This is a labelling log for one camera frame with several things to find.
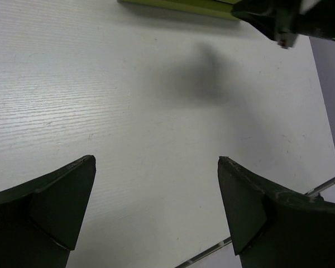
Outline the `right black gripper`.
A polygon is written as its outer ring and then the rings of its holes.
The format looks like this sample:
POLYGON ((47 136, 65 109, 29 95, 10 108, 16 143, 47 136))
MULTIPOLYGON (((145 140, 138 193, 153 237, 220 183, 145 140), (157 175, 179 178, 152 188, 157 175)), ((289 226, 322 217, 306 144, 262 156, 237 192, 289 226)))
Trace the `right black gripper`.
POLYGON ((301 11, 302 1, 242 0, 231 14, 272 41, 280 32, 335 41, 335 1, 318 1, 301 11))

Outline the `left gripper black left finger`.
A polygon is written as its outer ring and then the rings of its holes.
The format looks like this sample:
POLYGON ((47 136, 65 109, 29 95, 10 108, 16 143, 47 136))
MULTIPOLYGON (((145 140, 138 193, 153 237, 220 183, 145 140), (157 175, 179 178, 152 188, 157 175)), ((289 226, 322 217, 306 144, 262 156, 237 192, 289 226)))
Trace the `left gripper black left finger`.
POLYGON ((85 155, 0 192, 0 267, 65 267, 76 247, 96 174, 85 155))

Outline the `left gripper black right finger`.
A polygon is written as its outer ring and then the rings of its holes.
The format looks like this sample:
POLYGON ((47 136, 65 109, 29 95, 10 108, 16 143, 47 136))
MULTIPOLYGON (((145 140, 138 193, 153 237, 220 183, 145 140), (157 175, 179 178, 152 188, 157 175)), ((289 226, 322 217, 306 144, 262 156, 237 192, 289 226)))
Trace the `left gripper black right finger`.
POLYGON ((335 203, 290 190, 225 156, 218 182, 243 267, 335 267, 335 203))

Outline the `red pen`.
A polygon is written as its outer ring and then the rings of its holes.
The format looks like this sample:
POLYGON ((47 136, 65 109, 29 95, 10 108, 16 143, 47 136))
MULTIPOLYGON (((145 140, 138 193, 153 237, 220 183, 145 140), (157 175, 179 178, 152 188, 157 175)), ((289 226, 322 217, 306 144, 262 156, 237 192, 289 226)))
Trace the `red pen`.
POLYGON ((297 34, 292 32, 280 32, 277 38, 277 44, 283 49, 294 47, 297 34))

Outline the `green metal drawer toolbox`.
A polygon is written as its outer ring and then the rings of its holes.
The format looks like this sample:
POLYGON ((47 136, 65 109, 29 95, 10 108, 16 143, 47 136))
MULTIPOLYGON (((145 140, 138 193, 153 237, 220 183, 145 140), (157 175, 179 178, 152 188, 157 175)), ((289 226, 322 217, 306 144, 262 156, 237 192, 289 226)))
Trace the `green metal drawer toolbox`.
POLYGON ((229 3, 211 0, 126 0, 123 2, 142 4, 151 7, 170 9, 226 20, 240 20, 232 15, 232 7, 238 1, 232 1, 232 3, 229 3))

